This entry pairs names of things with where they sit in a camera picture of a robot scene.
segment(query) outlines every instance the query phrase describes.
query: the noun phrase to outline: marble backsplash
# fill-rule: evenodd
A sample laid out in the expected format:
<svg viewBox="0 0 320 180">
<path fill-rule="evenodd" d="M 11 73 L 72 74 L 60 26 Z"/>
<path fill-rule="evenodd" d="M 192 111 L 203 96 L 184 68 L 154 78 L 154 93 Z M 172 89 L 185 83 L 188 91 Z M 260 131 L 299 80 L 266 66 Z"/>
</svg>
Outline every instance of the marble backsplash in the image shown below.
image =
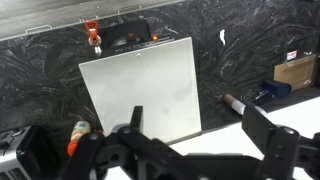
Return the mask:
<svg viewBox="0 0 320 180">
<path fill-rule="evenodd" d="M 192 37 L 202 127 L 210 130 L 240 120 L 223 94 L 249 98 L 293 42 L 319 35 L 320 3 L 186 0 L 103 19 L 100 28 L 137 19 L 147 20 L 152 34 Z M 77 25 L 0 42 L 0 130 L 42 125 L 64 156 L 78 120 L 99 127 L 78 67 L 97 59 L 87 39 Z M 318 43 L 312 40 L 310 49 Z"/>
</svg>

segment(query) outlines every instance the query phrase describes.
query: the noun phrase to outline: orange bottle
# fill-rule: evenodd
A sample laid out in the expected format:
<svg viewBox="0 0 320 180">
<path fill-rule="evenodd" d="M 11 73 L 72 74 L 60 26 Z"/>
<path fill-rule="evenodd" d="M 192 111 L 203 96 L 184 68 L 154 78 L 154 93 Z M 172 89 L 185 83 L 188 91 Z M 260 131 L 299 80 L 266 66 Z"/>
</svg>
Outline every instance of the orange bottle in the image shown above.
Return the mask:
<svg viewBox="0 0 320 180">
<path fill-rule="evenodd" d="M 73 128 L 70 143 L 68 145 L 68 155 L 72 156 L 76 149 L 80 138 L 87 133 L 91 132 L 91 126 L 87 121 L 79 121 Z"/>
</svg>

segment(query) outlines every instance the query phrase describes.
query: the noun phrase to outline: black marble wall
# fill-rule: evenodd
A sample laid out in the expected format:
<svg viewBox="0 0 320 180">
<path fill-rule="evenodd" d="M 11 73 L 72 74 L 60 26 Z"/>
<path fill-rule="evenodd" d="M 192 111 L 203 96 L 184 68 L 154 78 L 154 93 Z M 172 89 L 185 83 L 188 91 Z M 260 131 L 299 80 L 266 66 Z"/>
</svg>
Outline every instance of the black marble wall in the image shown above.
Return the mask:
<svg viewBox="0 0 320 180">
<path fill-rule="evenodd" d="M 100 26 L 137 19 L 147 20 L 153 34 L 193 38 L 202 127 L 210 130 L 240 119 L 221 102 L 223 94 L 252 96 L 273 77 L 292 42 L 319 34 L 320 3 L 187 0 L 101 20 Z M 77 25 L 0 42 L 0 129 L 43 125 L 64 156 L 78 120 L 99 126 L 78 68 L 97 59 L 87 38 Z"/>
</svg>

